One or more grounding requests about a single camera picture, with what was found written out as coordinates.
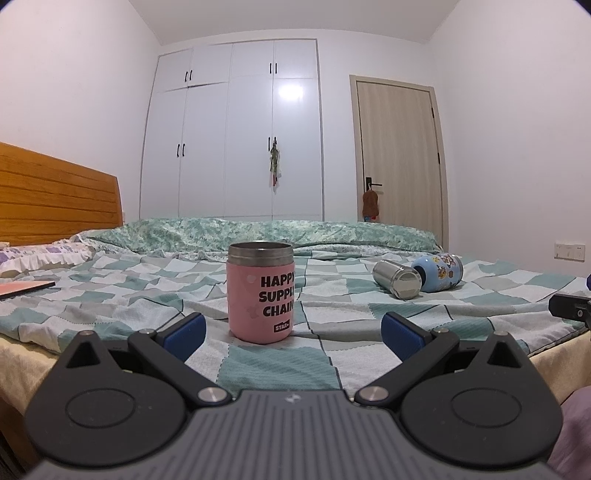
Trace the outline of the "silver steel cup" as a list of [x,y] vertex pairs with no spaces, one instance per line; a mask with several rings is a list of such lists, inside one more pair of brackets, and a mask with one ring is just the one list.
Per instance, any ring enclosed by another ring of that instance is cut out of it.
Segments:
[[422,277],[415,269],[394,261],[377,262],[372,273],[374,280],[399,300],[416,298],[423,286]]

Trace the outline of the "blue cartoon sticker cup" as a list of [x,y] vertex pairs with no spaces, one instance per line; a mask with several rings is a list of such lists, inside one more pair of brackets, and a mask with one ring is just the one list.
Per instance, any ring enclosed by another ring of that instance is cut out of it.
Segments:
[[421,291],[436,293],[455,288],[463,279],[462,260],[453,254],[425,255],[412,263],[422,280]]

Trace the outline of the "pink steel cup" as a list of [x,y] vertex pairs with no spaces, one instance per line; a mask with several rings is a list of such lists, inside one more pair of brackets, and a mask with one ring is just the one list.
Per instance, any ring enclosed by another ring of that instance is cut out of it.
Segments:
[[296,266],[283,242],[233,243],[226,263],[229,330],[254,344],[280,342],[294,327]]

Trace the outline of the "checkered green white blanket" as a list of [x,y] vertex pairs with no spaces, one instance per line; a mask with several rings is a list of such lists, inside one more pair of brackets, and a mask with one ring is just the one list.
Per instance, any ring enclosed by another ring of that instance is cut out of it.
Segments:
[[231,392],[355,391],[398,362],[381,340],[389,312],[469,341],[506,331],[535,358],[586,329],[548,310],[553,294],[582,293],[581,278],[446,257],[440,272],[454,288],[402,300],[379,286],[374,265],[352,252],[311,252],[290,269],[235,278],[221,259],[100,252],[76,266],[27,271],[24,280],[48,287],[1,304],[1,396],[24,409],[81,331],[124,340],[195,312],[205,317],[206,337],[188,363]]

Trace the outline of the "green floral duvet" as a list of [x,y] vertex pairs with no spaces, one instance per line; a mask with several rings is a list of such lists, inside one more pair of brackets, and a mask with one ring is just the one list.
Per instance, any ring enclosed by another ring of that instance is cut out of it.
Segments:
[[126,250],[140,255],[190,259],[223,258],[231,244],[257,241],[290,244],[297,256],[315,252],[373,256],[390,251],[442,251],[434,233],[413,227],[310,220],[147,219],[114,229],[83,231],[73,238],[104,252]]

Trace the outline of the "purple floral pillow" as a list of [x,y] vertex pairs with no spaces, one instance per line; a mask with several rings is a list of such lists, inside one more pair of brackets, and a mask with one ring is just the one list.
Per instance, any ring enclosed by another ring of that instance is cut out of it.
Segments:
[[70,268],[94,257],[94,250],[80,242],[60,240],[51,244],[2,248],[1,277],[14,278],[32,271]]

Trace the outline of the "yellow bed sheet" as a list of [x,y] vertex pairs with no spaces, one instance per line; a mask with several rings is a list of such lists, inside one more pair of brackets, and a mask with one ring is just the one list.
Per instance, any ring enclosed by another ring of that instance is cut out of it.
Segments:
[[35,344],[1,336],[1,398],[23,414],[58,356]]

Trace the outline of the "wooden headboard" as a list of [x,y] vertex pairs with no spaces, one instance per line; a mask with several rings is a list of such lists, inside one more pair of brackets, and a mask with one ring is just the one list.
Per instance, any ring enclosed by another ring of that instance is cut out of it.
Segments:
[[48,244],[123,224],[117,178],[14,145],[1,145],[1,240]]

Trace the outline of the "beige wooden door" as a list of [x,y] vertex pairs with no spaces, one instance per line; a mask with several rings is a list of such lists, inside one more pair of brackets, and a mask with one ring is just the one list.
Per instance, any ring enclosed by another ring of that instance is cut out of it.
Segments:
[[381,187],[384,224],[435,234],[449,247],[446,159],[435,89],[389,79],[352,75],[356,214],[363,220],[366,178]]

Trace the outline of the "hanging dried herb bundle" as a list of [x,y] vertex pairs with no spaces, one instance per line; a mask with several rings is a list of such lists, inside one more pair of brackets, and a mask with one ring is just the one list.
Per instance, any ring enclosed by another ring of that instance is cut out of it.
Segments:
[[270,139],[270,187],[276,191],[280,181],[280,150],[276,137]]

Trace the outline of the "white wardrobe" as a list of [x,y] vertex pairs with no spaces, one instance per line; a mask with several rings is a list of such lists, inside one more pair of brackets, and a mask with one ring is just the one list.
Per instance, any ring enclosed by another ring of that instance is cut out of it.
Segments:
[[[321,220],[318,48],[312,39],[213,45],[159,57],[140,179],[142,219]],[[270,187],[270,139],[280,181]]]

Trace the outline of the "white wall switch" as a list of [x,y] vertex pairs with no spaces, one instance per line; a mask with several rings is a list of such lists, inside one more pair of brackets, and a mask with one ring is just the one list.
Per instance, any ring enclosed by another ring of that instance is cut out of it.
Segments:
[[585,262],[586,245],[556,242],[554,245],[554,258],[557,260]]

